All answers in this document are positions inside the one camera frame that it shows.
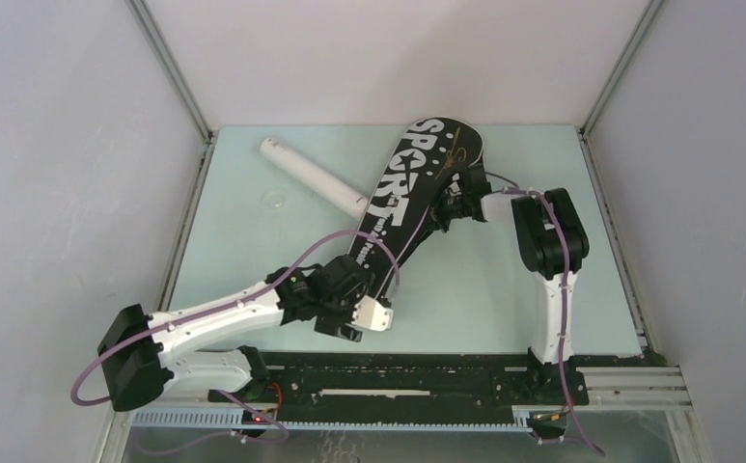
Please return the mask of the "black racket cover bag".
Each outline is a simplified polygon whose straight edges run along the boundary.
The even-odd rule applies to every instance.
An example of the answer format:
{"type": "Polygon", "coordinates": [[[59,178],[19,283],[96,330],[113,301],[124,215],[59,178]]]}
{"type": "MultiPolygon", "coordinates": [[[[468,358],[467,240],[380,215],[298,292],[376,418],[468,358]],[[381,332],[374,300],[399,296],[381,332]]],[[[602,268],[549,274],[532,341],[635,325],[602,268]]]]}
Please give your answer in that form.
{"type": "Polygon", "coordinates": [[[368,294],[387,299],[396,267],[435,232],[428,210],[454,176],[484,167],[484,139],[472,125],[437,117],[419,120],[402,134],[373,189],[348,254],[368,272],[368,294]]]}

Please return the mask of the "white shuttlecock tube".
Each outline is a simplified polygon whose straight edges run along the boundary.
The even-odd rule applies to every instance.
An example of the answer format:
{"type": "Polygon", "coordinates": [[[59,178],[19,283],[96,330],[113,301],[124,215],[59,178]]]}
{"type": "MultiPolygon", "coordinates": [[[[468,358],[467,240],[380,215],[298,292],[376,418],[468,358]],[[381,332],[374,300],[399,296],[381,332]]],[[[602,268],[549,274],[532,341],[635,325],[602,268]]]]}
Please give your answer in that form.
{"type": "Polygon", "coordinates": [[[263,158],[348,216],[355,220],[363,217],[369,200],[303,154],[274,138],[264,139],[259,151],[263,158]]]}

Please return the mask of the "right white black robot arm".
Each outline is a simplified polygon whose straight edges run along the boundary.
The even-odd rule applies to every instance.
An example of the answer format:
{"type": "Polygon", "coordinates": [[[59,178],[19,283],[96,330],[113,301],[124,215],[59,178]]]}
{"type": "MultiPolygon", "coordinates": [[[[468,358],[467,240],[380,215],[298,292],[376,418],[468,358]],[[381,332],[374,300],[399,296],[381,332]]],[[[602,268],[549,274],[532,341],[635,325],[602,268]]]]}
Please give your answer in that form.
{"type": "Polygon", "coordinates": [[[537,363],[524,388],[530,399],[548,403],[564,381],[548,365],[564,365],[572,356],[571,320],[574,286],[590,240],[571,196],[565,188],[545,192],[488,172],[482,166],[454,176],[428,210],[429,226],[446,232],[455,219],[486,223],[511,214],[517,249],[524,267],[535,275],[541,307],[531,345],[537,363]]]}

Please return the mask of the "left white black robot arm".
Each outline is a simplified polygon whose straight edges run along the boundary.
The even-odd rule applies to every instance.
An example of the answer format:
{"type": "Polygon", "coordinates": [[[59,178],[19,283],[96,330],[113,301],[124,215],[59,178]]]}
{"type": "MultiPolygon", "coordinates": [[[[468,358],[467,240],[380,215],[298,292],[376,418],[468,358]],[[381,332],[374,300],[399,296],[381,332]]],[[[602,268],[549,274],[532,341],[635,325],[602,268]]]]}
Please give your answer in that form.
{"type": "Polygon", "coordinates": [[[180,311],[126,307],[97,349],[112,407],[126,412],[167,393],[202,390],[257,401],[268,389],[258,349],[213,346],[294,321],[313,320],[316,332],[351,341],[365,330],[386,331],[393,314],[369,295],[369,280],[355,259],[341,255],[325,265],[283,267],[238,293],[180,311]]]}

